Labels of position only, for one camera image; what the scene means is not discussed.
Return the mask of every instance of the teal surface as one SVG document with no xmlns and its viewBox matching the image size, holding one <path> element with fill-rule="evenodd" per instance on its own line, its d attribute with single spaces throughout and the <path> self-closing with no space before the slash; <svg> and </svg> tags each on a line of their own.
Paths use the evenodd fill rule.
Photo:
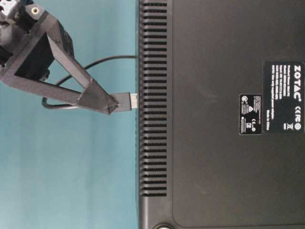
<svg viewBox="0 0 305 229">
<path fill-rule="evenodd" d="M 35 2 L 61 21 L 82 65 L 135 53 L 135 0 Z M 90 73 L 110 93 L 135 91 L 134 60 Z M 65 74 L 54 64 L 50 81 Z M 44 110 L 0 84 L 0 119 L 1 229 L 137 228 L 135 111 Z"/>
</svg>

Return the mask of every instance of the ventilation slot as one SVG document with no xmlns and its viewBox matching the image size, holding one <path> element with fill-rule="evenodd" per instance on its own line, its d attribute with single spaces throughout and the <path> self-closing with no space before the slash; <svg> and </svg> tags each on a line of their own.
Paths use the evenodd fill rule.
<svg viewBox="0 0 305 229">
<path fill-rule="evenodd" d="M 167 196 L 168 0 L 141 0 L 140 192 Z"/>
</svg>

